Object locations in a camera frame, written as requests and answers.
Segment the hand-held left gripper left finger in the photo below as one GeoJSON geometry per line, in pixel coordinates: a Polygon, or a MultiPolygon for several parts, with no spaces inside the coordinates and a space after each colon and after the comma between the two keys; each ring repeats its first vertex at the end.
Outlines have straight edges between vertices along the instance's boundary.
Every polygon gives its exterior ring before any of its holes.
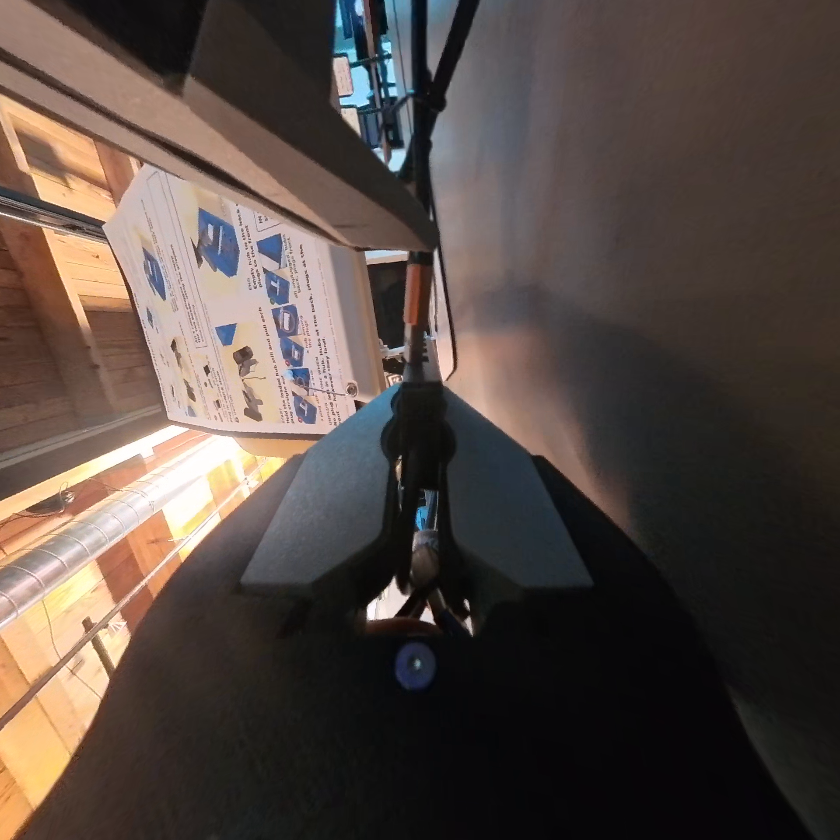
{"type": "Polygon", "coordinates": [[[391,386],[302,457],[240,579],[244,593],[350,613],[386,586],[374,556],[393,509],[382,436],[398,390],[391,386]]]}

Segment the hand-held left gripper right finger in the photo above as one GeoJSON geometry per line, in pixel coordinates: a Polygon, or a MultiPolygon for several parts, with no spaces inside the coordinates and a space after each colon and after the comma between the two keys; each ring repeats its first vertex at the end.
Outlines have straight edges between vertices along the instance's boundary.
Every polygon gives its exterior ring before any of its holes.
{"type": "Polygon", "coordinates": [[[448,388],[443,397],[448,522],[471,612],[589,591],[592,576],[530,453],[448,388]]]}

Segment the printed instruction sheet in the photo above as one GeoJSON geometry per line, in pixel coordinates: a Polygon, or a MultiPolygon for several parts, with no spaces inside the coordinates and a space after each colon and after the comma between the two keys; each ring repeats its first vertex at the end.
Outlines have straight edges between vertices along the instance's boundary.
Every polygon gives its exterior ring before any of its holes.
{"type": "Polygon", "coordinates": [[[174,423],[318,438],[383,391],[361,254],[148,164],[104,233],[174,423]]]}

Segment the black usb hub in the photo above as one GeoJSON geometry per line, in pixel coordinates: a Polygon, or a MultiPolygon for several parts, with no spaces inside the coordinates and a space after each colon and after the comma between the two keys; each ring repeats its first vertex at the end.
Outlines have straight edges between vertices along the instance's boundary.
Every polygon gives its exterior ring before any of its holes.
{"type": "Polygon", "coordinates": [[[394,428],[389,443],[401,468],[393,533],[395,580],[402,592],[408,592],[420,496],[426,490],[440,492],[445,485],[450,446],[436,354],[420,328],[406,329],[404,358],[402,384],[392,402],[394,428]]]}

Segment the metal ceiling rail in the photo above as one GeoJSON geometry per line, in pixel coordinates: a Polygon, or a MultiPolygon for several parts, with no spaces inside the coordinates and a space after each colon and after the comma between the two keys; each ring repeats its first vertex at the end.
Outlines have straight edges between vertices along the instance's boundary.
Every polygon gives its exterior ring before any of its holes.
{"type": "Polygon", "coordinates": [[[4,186],[1,187],[1,217],[62,235],[94,242],[108,241],[101,220],[4,186]]]}

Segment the white sheet holder bar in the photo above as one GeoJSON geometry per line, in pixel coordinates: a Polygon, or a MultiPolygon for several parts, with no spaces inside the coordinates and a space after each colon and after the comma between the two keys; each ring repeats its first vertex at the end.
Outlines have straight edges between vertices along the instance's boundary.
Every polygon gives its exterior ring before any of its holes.
{"type": "Polygon", "coordinates": [[[337,245],[327,245],[325,253],[343,380],[355,401],[370,403],[386,384],[366,261],[337,245]]]}

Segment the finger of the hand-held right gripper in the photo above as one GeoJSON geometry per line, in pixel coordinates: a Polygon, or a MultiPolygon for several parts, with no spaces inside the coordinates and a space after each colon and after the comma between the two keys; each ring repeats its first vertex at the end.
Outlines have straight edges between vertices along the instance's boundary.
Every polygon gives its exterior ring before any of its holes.
{"type": "Polygon", "coordinates": [[[238,182],[213,164],[192,153],[102,111],[93,103],[60,85],[57,80],[40,72],[15,56],[2,56],[2,94],[43,116],[102,141],[117,151],[126,153],[143,163],[156,166],[203,189],[281,222],[318,236],[332,245],[362,251],[335,233],[318,226],[297,213],[270,201],[238,182]]]}
{"type": "Polygon", "coordinates": [[[363,249],[431,251],[420,202],[333,106],[334,2],[2,2],[2,56],[363,249]]]}

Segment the white stand base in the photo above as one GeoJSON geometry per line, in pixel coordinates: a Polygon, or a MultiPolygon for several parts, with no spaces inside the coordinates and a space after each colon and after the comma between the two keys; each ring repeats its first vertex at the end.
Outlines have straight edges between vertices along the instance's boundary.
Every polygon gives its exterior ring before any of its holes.
{"type": "Polygon", "coordinates": [[[439,249],[434,252],[428,317],[428,335],[433,345],[437,369],[441,380],[446,382],[456,369],[456,346],[443,258],[439,249]]]}

